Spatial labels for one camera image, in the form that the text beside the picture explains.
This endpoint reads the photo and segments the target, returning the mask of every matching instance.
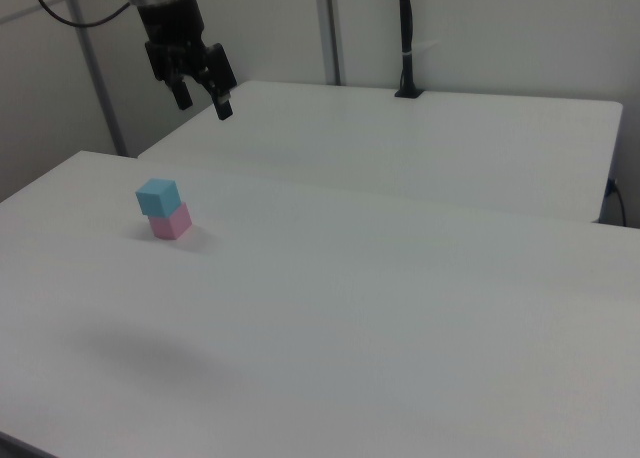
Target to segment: white table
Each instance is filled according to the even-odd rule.
[[[177,242],[150,177],[190,207]],[[0,430],[50,453],[640,449],[635,230],[81,153],[0,231]]]
[[[143,160],[352,191],[597,220],[617,103],[249,82]]]

